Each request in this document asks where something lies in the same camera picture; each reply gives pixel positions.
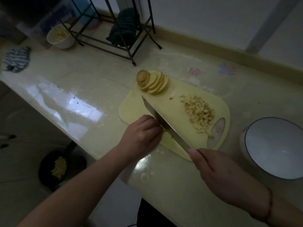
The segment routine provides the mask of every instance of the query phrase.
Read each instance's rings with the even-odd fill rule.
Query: bracelet
[[[272,193],[272,190],[270,188],[268,188],[268,191],[269,191],[269,205],[268,205],[268,211],[266,213],[266,215],[263,217],[263,218],[259,218],[259,217],[256,217],[252,214],[250,214],[250,216],[258,221],[261,221],[261,222],[264,222],[265,224],[267,224],[269,218],[271,217],[271,211],[272,211],[272,203],[273,203],[273,193]]]
[[[271,211],[272,211],[272,203],[273,203],[273,193],[272,190],[270,188],[267,187],[267,189],[269,190],[269,206],[268,206],[268,211],[267,214],[265,215],[263,222],[267,223],[268,219],[271,216]]]

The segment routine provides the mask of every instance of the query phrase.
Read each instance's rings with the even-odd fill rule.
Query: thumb
[[[205,175],[211,170],[203,155],[195,149],[189,149],[188,155],[200,171],[201,178],[204,180]]]

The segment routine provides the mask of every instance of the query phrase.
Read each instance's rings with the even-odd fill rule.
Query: hand
[[[225,153],[209,149],[189,149],[188,153],[201,178],[218,198],[255,217],[267,214],[268,189]]]
[[[127,127],[117,148],[130,162],[140,160],[159,144],[162,135],[159,121],[143,115]]]

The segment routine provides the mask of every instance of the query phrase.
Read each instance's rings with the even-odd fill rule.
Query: dish towel
[[[122,10],[118,15],[117,24],[119,25],[126,45],[133,45],[137,39],[136,33],[139,26],[139,22],[136,20],[134,8]],[[125,47],[116,25],[112,26],[109,36],[106,39],[115,46],[119,45],[121,47]]]
[[[29,47],[9,49],[3,61],[4,70],[16,73],[24,70],[28,66],[30,53]]]

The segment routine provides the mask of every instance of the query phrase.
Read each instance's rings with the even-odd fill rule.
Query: countertop
[[[118,107],[141,69],[161,70],[222,98],[231,125],[220,151],[276,193],[303,210],[303,180],[282,180],[250,166],[239,149],[239,136],[256,119],[276,116],[303,127],[303,89],[274,76],[199,51],[159,40],[159,50],[146,39],[134,67],[130,61],[89,46],[32,48],[24,71],[3,71],[0,79],[94,158],[104,156],[120,140],[127,124]],[[15,47],[10,43],[1,50]],[[177,226],[264,226],[246,212],[214,196],[192,162],[159,146],[121,175],[124,182]]]

